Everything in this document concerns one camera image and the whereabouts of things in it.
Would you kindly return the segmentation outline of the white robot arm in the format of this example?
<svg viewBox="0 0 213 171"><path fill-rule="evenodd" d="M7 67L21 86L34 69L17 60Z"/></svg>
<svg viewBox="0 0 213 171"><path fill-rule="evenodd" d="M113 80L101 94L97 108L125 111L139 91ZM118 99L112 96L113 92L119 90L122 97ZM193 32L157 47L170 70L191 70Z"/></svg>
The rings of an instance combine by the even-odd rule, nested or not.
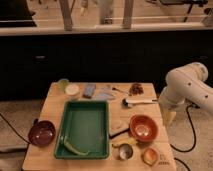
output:
<svg viewBox="0 0 213 171"><path fill-rule="evenodd" d="M213 88L205 84L207 78L208 69L199 62L172 69L167 73L166 86L158 98L165 126L172 123L176 116L175 109L186 99L213 114Z"/></svg>

